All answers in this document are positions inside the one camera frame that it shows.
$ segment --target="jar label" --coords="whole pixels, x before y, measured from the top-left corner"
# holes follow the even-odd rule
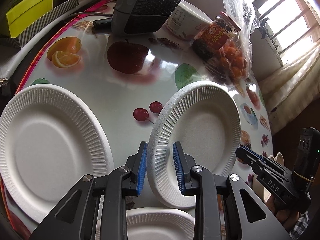
[[[223,32],[223,29],[215,23],[212,23],[209,28],[202,33],[201,38],[205,41],[207,46],[213,50],[220,49],[229,39]]]

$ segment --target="fruit print tablecloth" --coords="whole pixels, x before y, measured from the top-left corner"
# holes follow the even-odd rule
[[[115,0],[98,2],[89,11],[112,13]],[[136,154],[140,141],[148,141],[153,123],[167,101],[185,85],[209,80],[225,85],[237,104],[241,143],[261,155],[271,155],[272,141],[267,112],[253,75],[234,81],[223,70],[203,62],[163,26],[148,35],[127,38],[92,33],[100,16],[81,15],[61,29],[39,52],[18,91],[37,83],[64,87],[93,111],[107,135],[115,167]],[[252,169],[238,160],[233,172],[250,183]],[[6,195],[10,212],[33,231],[35,223]],[[153,196],[148,180],[134,208],[162,205]]]

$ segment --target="curtain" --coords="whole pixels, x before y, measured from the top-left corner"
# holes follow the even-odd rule
[[[294,62],[260,81],[259,87],[273,135],[296,118],[320,93],[320,40]]]

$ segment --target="yellow box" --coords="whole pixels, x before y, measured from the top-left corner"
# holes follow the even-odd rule
[[[50,10],[52,0],[23,0],[6,13],[0,23],[0,34],[15,38]]]

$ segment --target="window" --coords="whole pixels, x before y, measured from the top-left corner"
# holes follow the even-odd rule
[[[282,65],[304,54],[320,38],[320,28],[305,0],[249,0],[265,28],[266,40]]]

